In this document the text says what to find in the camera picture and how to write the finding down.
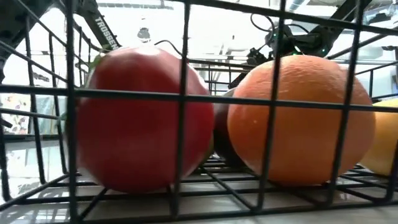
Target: wire basket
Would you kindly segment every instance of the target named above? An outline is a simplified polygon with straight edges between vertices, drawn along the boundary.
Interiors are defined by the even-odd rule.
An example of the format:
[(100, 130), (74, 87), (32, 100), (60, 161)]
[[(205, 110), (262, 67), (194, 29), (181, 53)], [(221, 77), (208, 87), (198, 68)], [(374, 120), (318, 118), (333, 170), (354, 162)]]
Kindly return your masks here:
[[(232, 63), (221, 63), (221, 62), (209, 62), (206, 60), (192, 60), (187, 58), (187, 42), (188, 42), (188, 21), (190, 17), (190, 7), (192, 4), (218, 7), (223, 9), (230, 9), (234, 11), (241, 11), (246, 13), (255, 13), (260, 15), (267, 15), (273, 17), (279, 17), (279, 26), (283, 26), (286, 19), (294, 19), (297, 21), (304, 22), (316, 22), (323, 26), (331, 27), (344, 27), (345, 29), (353, 29), (354, 41), (353, 47), (342, 50), (340, 53), (332, 55), (329, 59), (336, 58), (340, 55), (351, 52), (351, 58), (349, 61), (349, 78), (346, 84), (346, 95), (343, 104), (331, 104), (331, 103), (313, 103), (313, 102), (297, 102), (297, 101), (279, 101), (277, 100), (277, 88), (279, 80), (279, 67), (280, 67), (280, 54), (276, 54), (275, 57), (275, 72), (273, 76), (273, 91), (270, 100), (255, 100), (255, 99), (242, 99), (242, 98), (225, 98), (215, 96), (184, 96), (180, 97), (178, 94), (157, 94), (157, 93), (138, 93), (138, 92), (120, 92), (120, 91), (101, 91), (101, 90), (87, 90), (78, 89), (75, 86), (75, 79), (79, 79), (80, 83), (84, 81), (84, 74), (90, 71), (84, 71), (81, 66), (83, 64), (89, 65), (92, 58), (88, 59), (88, 62), (84, 62), (81, 55), (81, 43), (84, 41), (90, 47), (89, 55), (92, 49), (99, 50), (99, 47), (93, 46), (91, 40), (82, 32), (81, 28), (77, 27), (80, 35), (75, 38), (73, 30), (76, 28), (73, 20), (73, 1), (65, 2), (65, 12), (67, 18), (67, 41), (63, 42), (57, 37), (48, 27), (40, 22), (40, 15), (35, 15), (30, 8), (35, 7), (27, 5), (26, 1), (15, 0), (13, 4), (20, 6), (25, 12), (26, 30), (25, 42), (26, 42), (26, 55), (19, 53), (15, 50), (15, 47), (7, 45), (5, 42), (0, 40), (0, 49), (14, 54), (28, 63), (29, 72), (29, 86), (19, 85), (0, 85), (0, 93), (19, 93), (30, 95), (31, 97), (31, 111), (21, 111), (0, 108), (0, 115), (2, 114), (16, 114), (20, 116), (29, 116), (32, 119), (34, 134), (32, 135), (9, 135), (3, 131), (0, 132), (0, 168), (1, 168), (1, 186), (2, 186), (2, 197), (4, 203), (0, 205), (1, 216), (8, 219), (18, 219), (24, 216), (27, 212), (33, 211), (35, 207), (41, 205), (50, 204), (54, 209), (66, 209), (64, 220), (53, 219), (54, 223), (159, 223), (159, 222), (174, 222), (174, 221), (188, 221), (188, 220), (201, 220), (211, 218), (231, 218), (231, 217), (246, 217), (252, 215), (267, 215), (277, 213), (292, 213), (292, 212), (308, 212), (315, 210), (333, 210), (342, 208), (361, 208), (361, 207), (375, 207), (380, 205), (395, 205), (398, 204), (398, 199), (394, 193), (398, 190), (396, 187), (396, 176), (398, 173), (397, 156), (394, 159), (394, 165), (392, 168), (392, 175), (384, 177), (382, 175), (373, 174), (364, 167), (357, 165), (349, 172), (344, 175), (338, 175), (338, 168), (341, 159), (342, 144), (345, 137), (346, 123), (348, 119), (348, 113), (350, 110), (361, 110), (361, 111), (383, 111), (396, 113), (396, 108), (388, 107), (371, 107), (371, 106), (359, 106), (350, 104), (350, 96), (353, 90), (353, 77), (354, 67), (356, 64), (358, 48), (366, 44), (379, 40), (387, 35), (398, 35), (398, 30), (385, 29), (379, 27), (365, 26), (357, 23), (334, 21), (331, 19), (321, 19), (318, 17), (299, 15), (294, 13), (285, 12), (286, 1), (281, 1), (280, 10), (264, 9), (260, 7), (247, 6), (242, 4), (223, 2), (223, 1), (212, 1), (212, 0), (200, 0), (200, 1), (180, 1), (185, 4), (185, 24), (184, 24), (184, 35), (183, 35), (183, 50), (182, 50), (182, 64), (185, 65), (187, 62), (201, 65), (195, 67), (197, 70), (211, 72), (228, 72), (229, 83), (231, 83), (231, 73), (233, 72), (245, 72), (253, 68), (250, 65), (238, 65)], [(360, 10), (357, 11), (356, 21), (362, 21), (363, 13)], [(37, 22), (42, 25), (49, 32), (49, 60), (51, 62), (51, 69), (47, 69), (40, 63), (35, 62), (31, 59), (30, 50), (30, 38), (29, 30), (31, 23)], [(379, 35), (369, 39), (365, 42), (359, 42), (360, 31), (375, 32)], [(278, 33), (279, 37), (282, 37), (282, 29)], [(54, 52), (53, 42), (60, 42), (67, 51), (67, 78), (62, 78), (55, 73), (54, 64)], [(74, 42), (79, 41), (79, 51), (74, 52)], [(397, 62), (389, 63), (386, 65), (380, 65), (376, 68), (372, 68), (364, 72), (370, 72), (370, 85), (369, 92), (372, 96), (373, 88), (373, 71), (386, 66), (395, 65)], [(80, 68), (79, 74), (75, 73), (75, 67)], [(32, 67), (38, 67), (43, 71), (51, 74), (52, 76), (52, 87), (37, 87), (34, 86), (35, 74)], [(186, 67), (181, 68), (181, 83), (186, 82)], [(57, 80), (61, 80), (67, 83), (66, 88), (57, 87)], [(206, 81), (209, 84), (209, 90), (212, 95), (220, 90), (217, 90), (217, 86), (221, 83), (213, 80)], [(53, 95), (53, 101), (55, 105), (55, 115), (40, 114), (37, 112), (36, 95)], [(76, 172), (76, 149), (75, 140), (71, 137), (68, 140), (68, 154), (70, 159), (65, 159), (65, 149), (62, 138), (62, 127), (61, 124), (57, 124), (58, 134), (39, 134), (39, 119), (52, 119), (58, 120), (60, 117), (60, 103), (59, 97), (67, 96), (67, 115), (70, 118), (70, 129), (69, 136), (74, 136), (72, 131), (75, 128), (75, 98), (76, 97), (101, 97), (101, 98), (140, 98), (140, 99), (152, 99), (152, 100), (177, 100), (179, 103), (184, 101), (201, 101), (201, 102), (213, 102), (213, 103), (234, 103), (234, 104), (246, 104), (246, 105), (268, 105), (269, 106), (269, 124), (268, 129), (273, 130), (274, 127), (274, 116), (275, 108), (277, 106), (287, 107), (301, 107), (301, 108), (321, 108), (321, 109), (333, 109), (341, 111), (341, 123), (340, 132), (338, 135), (335, 161), (333, 163), (333, 172), (331, 174), (331, 181), (319, 186), (312, 187), (281, 187), (277, 184), (267, 182), (268, 173), (268, 160), (265, 160), (263, 173), (261, 176), (253, 174), (247, 169), (237, 169), (228, 167), (221, 159), (213, 156), (207, 161), (200, 169), (196, 170), (190, 177), (181, 179), (181, 170), (176, 170), (177, 181), (174, 187), (151, 194), (142, 195), (127, 195), (127, 194), (111, 194), (107, 189), (99, 188), (96, 184), (90, 180), (85, 179)], [(389, 97), (395, 95), (378, 96), (374, 99), (380, 99), (383, 97)], [(180, 114), (183, 111), (184, 104), (180, 107)], [(179, 125), (178, 141), (182, 141), (182, 127)], [(267, 132), (267, 146), (265, 154), (271, 153), (272, 147), (272, 131)], [(21, 146), (21, 144), (30, 144), (30, 146)], [(59, 147), (60, 152), (60, 163), (62, 166), (63, 175), (55, 178), (48, 179), (45, 175), (44, 160), (43, 160), (43, 148), (49, 144), (56, 144)], [(182, 147), (177, 149), (177, 158), (181, 158)], [(9, 181), (9, 173), (12, 172), (11, 168), (7, 166), (6, 152), (11, 151), (14, 148), (21, 147), (34, 147), (37, 154), (37, 164), (35, 169), (39, 171), (39, 184), (27, 187), (28, 190), (21, 190), (20, 194), (16, 197), (11, 197), (11, 184)], [(181, 160), (177, 159), (176, 166), (181, 168)], [(87, 188), (97, 187), (96, 190), (85, 193)], [(378, 193), (378, 196), (369, 193), (369, 189)], [(336, 203), (336, 192), (340, 192), (349, 197), (354, 197), (356, 200), (351, 200), (346, 203)], [(276, 207), (267, 206), (267, 202), (278, 201), (280, 198), (275, 198), (275, 195), (285, 195), (285, 197), (295, 198), (295, 203), (290, 205), (280, 205)], [(227, 205), (226, 210), (212, 207), (211, 203), (216, 204), (216, 201), (221, 197), (229, 197), (233, 201), (233, 205), (230, 202)], [(96, 207), (100, 207), (103, 202), (114, 202), (121, 203), (121, 207), (126, 206), (126, 203), (138, 202), (138, 200), (145, 200), (148, 202), (147, 205), (143, 205), (143, 202), (139, 202), (139, 205), (130, 208), (133, 210), (135, 215), (129, 213), (129, 215), (122, 215), (121, 217), (112, 217), (110, 213), (96, 213), (95, 219), (86, 219), (90, 213), (93, 213)], [(206, 207), (211, 207), (208, 210), (198, 209), (198, 211), (189, 211), (186, 208), (193, 204), (204, 204)]]

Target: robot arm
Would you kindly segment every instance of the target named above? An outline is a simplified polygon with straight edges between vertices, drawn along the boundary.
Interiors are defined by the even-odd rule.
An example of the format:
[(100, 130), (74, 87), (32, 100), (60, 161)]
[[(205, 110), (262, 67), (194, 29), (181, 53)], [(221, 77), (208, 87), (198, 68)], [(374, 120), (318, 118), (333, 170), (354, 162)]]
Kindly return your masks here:
[[(64, 11), (63, 1), (54, 0), (19, 0), (24, 3), (29, 10), (37, 17), (42, 17), (47, 11), (56, 7), (61, 11)], [(95, 37), (101, 46), (106, 46), (105, 49), (102, 47), (93, 46), (92, 48), (100, 50), (114, 50), (120, 47), (120, 44), (116, 40), (116, 36), (111, 32), (109, 26), (104, 20), (104, 17), (98, 10), (98, 5), (95, 0), (74, 0), (76, 1), (75, 13), (85, 19), (90, 29), (93, 31)], [(15, 1), (0, 0), (0, 41), (16, 49), (18, 45), (24, 40), (26, 32), (26, 8)], [(36, 24), (34, 19), (30, 20), (29, 30)], [(0, 47), (0, 85), (4, 80), (3, 68), (7, 59), (11, 56), (11, 53)], [(0, 119), (0, 125), (10, 128), (10, 123)]]
[[(363, 0), (364, 6), (366, 7), (371, 3), (372, 0)], [(330, 17), (330, 19), (342, 20), (351, 22), (355, 18), (356, 1), (346, 0)], [(250, 50), (248, 55), (248, 64), (260, 65), (264, 62), (268, 62), (274, 59), (276, 50), (276, 34), (278, 28), (269, 32), (266, 35), (268, 46), (273, 49), (268, 55), (268, 58), (259, 53), (255, 48)], [(289, 26), (284, 26), (284, 38), (282, 39), (282, 56), (292, 54), (305, 54), (314, 55), (317, 57), (325, 57), (331, 48), (333, 43), (340, 36), (343, 29), (340, 28), (329, 28), (325, 26), (316, 26), (308, 34), (304, 35), (293, 35)], [(228, 88), (237, 87), (241, 80), (246, 76), (246, 73), (241, 73)]]

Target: basket grid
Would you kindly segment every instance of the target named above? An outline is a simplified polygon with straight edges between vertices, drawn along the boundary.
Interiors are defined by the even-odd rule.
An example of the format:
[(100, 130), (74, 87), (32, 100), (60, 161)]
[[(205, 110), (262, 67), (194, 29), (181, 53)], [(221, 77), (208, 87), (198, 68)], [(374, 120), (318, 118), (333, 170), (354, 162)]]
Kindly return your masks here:
[[(359, 111), (383, 111), (398, 113), (397, 108), (390, 107), (372, 107), (364, 105), (352, 105), (351, 104), (351, 94), (353, 90), (354, 76), (362, 73), (370, 74), (369, 80), (369, 95), (373, 95), (373, 78), (374, 71), (376, 69), (384, 68), (387, 66), (396, 66), (398, 62), (391, 62), (385, 65), (380, 65), (375, 68), (365, 70), (362, 72), (355, 73), (355, 65), (358, 56), (358, 49), (374, 41), (380, 40), (387, 35), (398, 35), (398, 30), (386, 29), (380, 27), (366, 26), (362, 25), (363, 20), (363, 1), (357, 0), (356, 8), (356, 23), (336, 21), (332, 19), (322, 19), (319, 17), (306, 16), (301, 14), (294, 14), (291, 12), (285, 12), (286, 0), (280, 1), (280, 10), (265, 9), (261, 7), (247, 6), (238, 3), (215, 1), (215, 0), (186, 0), (178, 1), (185, 4), (184, 10), (184, 35), (183, 35), (183, 48), (182, 48), (182, 66), (181, 66), (181, 85), (179, 94), (172, 93), (143, 93), (136, 91), (110, 91), (110, 90), (89, 90), (78, 88), (75, 84), (75, 78), (78, 77), (80, 83), (84, 82), (85, 74), (90, 73), (89, 70), (84, 70), (82, 65), (89, 67), (91, 63), (91, 51), (99, 51), (100, 47), (94, 46), (91, 40), (87, 38), (84, 34), (82, 28), (77, 25), (73, 20), (73, 1), (65, 1), (65, 17), (67, 19), (67, 42), (64, 43), (61, 38), (57, 37), (45, 24), (40, 21), (40, 17), (36, 16), (30, 7), (23, 0), (13, 0), (14, 4), (18, 4), (23, 7), (27, 16), (25, 17), (25, 44), (26, 44), (26, 55), (18, 52), (14, 47), (8, 45), (7, 43), (0, 40), (0, 49), (3, 49), (10, 54), (14, 54), (27, 61), (28, 64), (28, 75), (29, 75), (29, 86), (19, 86), (19, 85), (0, 85), (0, 93), (20, 93), (30, 95), (31, 98), (31, 111), (13, 110), (0, 108), (0, 121), (2, 120), (1, 114), (16, 114), (21, 116), (28, 116), (32, 119), (32, 125), (34, 134), (28, 135), (8, 135), (0, 131), (0, 168), (1, 168), (1, 185), (2, 185), (2, 197), (4, 203), (0, 204), (0, 211), (6, 211), (7, 209), (12, 209), (12, 207), (18, 207), (22, 205), (35, 205), (43, 203), (68, 203), (69, 207), (69, 220), (65, 223), (155, 223), (155, 222), (173, 222), (173, 221), (184, 221), (184, 220), (199, 220), (207, 218), (227, 218), (227, 217), (245, 217), (250, 215), (267, 215), (267, 214), (277, 214), (277, 213), (290, 213), (290, 212), (306, 212), (313, 210), (331, 210), (331, 209), (342, 209), (342, 208), (359, 208), (359, 207), (375, 207), (381, 205), (397, 205), (398, 199), (394, 197), (394, 192), (398, 191), (396, 186), (396, 176), (398, 174), (398, 150), (394, 157), (394, 165), (392, 166), (391, 175), (389, 177), (384, 177), (381, 175), (373, 174), (366, 170), (360, 165), (356, 165), (348, 173), (338, 177), (338, 168), (340, 166), (342, 145), (345, 136), (346, 124), (349, 119), (349, 111), (359, 110)], [(249, 98), (227, 98), (220, 96), (196, 96), (186, 94), (186, 63), (194, 63), (204, 65), (202, 67), (195, 67), (198, 71), (204, 71), (208, 73), (208, 79), (206, 82), (209, 84), (209, 91), (212, 95), (216, 95), (222, 90), (217, 89), (217, 85), (227, 85), (232, 81), (233, 73), (248, 72), (250, 69), (254, 68), (251, 65), (238, 65), (233, 63), (224, 62), (211, 62), (206, 60), (195, 60), (189, 59), (188, 56), (188, 25), (190, 18), (190, 8), (191, 5), (201, 5), (208, 7), (218, 7), (223, 9), (229, 9), (234, 11), (241, 11), (246, 13), (255, 13), (264, 16), (279, 17), (278, 26), (283, 28), (286, 19), (294, 19), (296, 21), (318, 23), (323, 26), (330, 27), (344, 27), (345, 29), (354, 30), (354, 40), (353, 46), (342, 50), (334, 55), (327, 57), (328, 59), (337, 58), (343, 54), (351, 52), (348, 68), (348, 80), (346, 82), (346, 94), (343, 104), (336, 103), (314, 103), (314, 102), (304, 102), (304, 101), (282, 101), (277, 99), (278, 84), (279, 84), (279, 67), (280, 67), (280, 43), (282, 41), (283, 29), (278, 30), (277, 38), (277, 49), (279, 49), (275, 56), (275, 70), (273, 74), (272, 82), (272, 94), (269, 100), (260, 99), (249, 99)], [(32, 53), (30, 49), (30, 36), (29, 30), (33, 23), (40, 24), (49, 33), (49, 57), (51, 63), (51, 69), (45, 68), (40, 63), (32, 60)], [(77, 30), (78, 36), (78, 52), (75, 52), (75, 37), (74, 31)], [(361, 31), (375, 32), (378, 33), (377, 36), (370, 38), (364, 42), (359, 42), (359, 34)], [(54, 49), (53, 42), (54, 39), (65, 46), (67, 52), (67, 77), (63, 78), (55, 73), (55, 62), (54, 62)], [(82, 59), (82, 45), (83, 43), (88, 44), (88, 61), (85, 62)], [(52, 87), (39, 87), (34, 85), (34, 72), (32, 67), (42, 69), (52, 76)], [(79, 68), (78, 76), (75, 72), (75, 68)], [(218, 82), (212, 80), (213, 72), (228, 72), (229, 73), (229, 83)], [(67, 83), (66, 88), (57, 87), (57, 80)], [(54, 105), (55, 105), (55, 115), (42, 114), (37, 111), (36, 95), (53, 95)], [(398, 94), (390, 94), (384, 96), (373, 97), (373, 99), (381, 99), (385, 97), (397, 96)], [(66, 160), (65, 148), (63, 146), (62, 138), (62, 125), (57, 123), (57, 133), (58, 134), (39, 134), (39, 118), (52, 119), (54, 121), (59, 120), (60, 102), (59, 96), (67, 96), (67, 116), (70, 119), (68, 128), (66, 132), (68, 133), (68, 162)], [(90, 181), (80, 181), (82, 177), (77, 174), (76, 171), (76, 136), (75, 136), (75, 98), (76, 97), (97, 97), (97, 98), (134, 98), (140, 100), (165, 100), (165, 101), (178, 101), (178, 147), (177, 147), (177, 163), (176, 163), (176, 182), (173, 187), (168, 187), (165, 192), (153, 193), (153, 194), (143, 194), (143, 195), (126, 195), (126, 194), (107, 194), (108, 189), (103, 189), (99, 194), (94, 196), (78, 195), (76, 191), (79, 187), (92, 187), (96, 186), (95, 183)], [(182, 144), (183, 144), (183, 121), (184, 121), (184, 108), (185, 103), (188, 101), (200, 101), (200, 102), (212, 102), (212, 103), (234, 103), (242, 105), (267, 105), (269, 106), (269, 123), (267, 125), (267, 136), (266, 145), (264, 153), (264, 162), (262, 174), (260, 176), (254, 174), (247, 169), (234, 169), (228, 167), (220, 158), (213, 156), (206, 164), (201, 166), (192, 175), (197, 175), (200, 178), (187, 178), (182, 179)], [(319, 108), (319, 109), (332, 109), (341, 110), (341, 121), (340, 130), (338, 134), (338, 139), (336, 142), (336, 152), (335, 160), (333, 163), (333, 172), (331, 174), (331, 181), (324, 183), (320, 186), (309, 186), (309, 187), (282, 187), (277, 183), (272, 183), (267, 181), (267, 173), (269, 169), (269, 158), (270, 153), (272, 153), (272, 130), (274, 129), (274, 118), (275, 109), (278, 106), (287, 107), (298, 107), (298, 108)], [(35, 152), (37, 155), (37, 169), (39, 171), (39, 181), (40, 186), (23, 193), (15, 198), (11, 197), (10, 185), (9, 185), (9, 171), (7, 166), (7, 156), (6, 152), (9, 150), (8, 147), (11, 144), (19, 144), (20, 142), (35, 142)], [(43, 161), (43, 142), (53, 141), (59, 144), (60, 150), (60, 161), (63, 175), (58, 178), (48, 180), (45, 178), (45, 165)], [(220, 174), (233, 174), (233, 173), (246, 174), (245, 177), (220, 177)], [(365, 177), (377, 177), (381, 182), (374, 182), (366, 180)], [(351, 181), (349, 184), (341, 184), (339, 180)], [(248, 189), (236, 189), (231, 186), (232, 182), (242, 182), (242, 181), (256, 181), (258, 187), (248, 188)], [(199, 183), (217, 183), (222, 186), (222, 190), (199, 190), (186, 192), (182, 189), (185, 184), (199, 184)], [(67, 187), (68, 196), (65, 197), (43, 197), (35, 198), (32, 197), (50, 188)], [(372, 195), (362, 193), (357, 191), (357, 189), (362, 188), (379, 188), (382, 189), (384, 195), (382, 197), (374, 197)], [(314, 190), (322, 190), (325, 192), (324, 200), (319, 200), (312, 197), (309, 192)], [(340, 191), (346, 194), (353, 195), (365, 199), (366, 202), (361, 203), (345, 203), (345, 204), (334, 204), (335, 192)], [(279, 207), (279, 208), (265, 208), (264, 203), (267, 203), (267, 193), (271, 192), (283, 192), (286, 194), (294, 195), (295, 197), (308, 202), (309, 206), (297, 206), (297, 207)], [(245, 194), (257, 194), (256, 199), (253, 203), (252, 200), (248, 200)], [(215, 196), (215, 195), (232, 195), (239, 203), (244, 205), (247, 209), (241, 211), (233, 212), (208, 212), (208, 213), (184, 213), (181, 214), (181, 199), (186, 197), (199, 197), (199, 196)], [(158, 215), (158, 216), (144, 216), (144, 217), (129, 217), (129, 218), (109, 218), (107, 220), (85, 220), (85, 217), (96, 207), (98, 203), (105, 200), (126, 200), (129, 198), (159, 198), (166, 197), (169, 201), (170, 212), (169, 215)], [(90, 201), (89, 205), (78, 212), (78, 203)]]

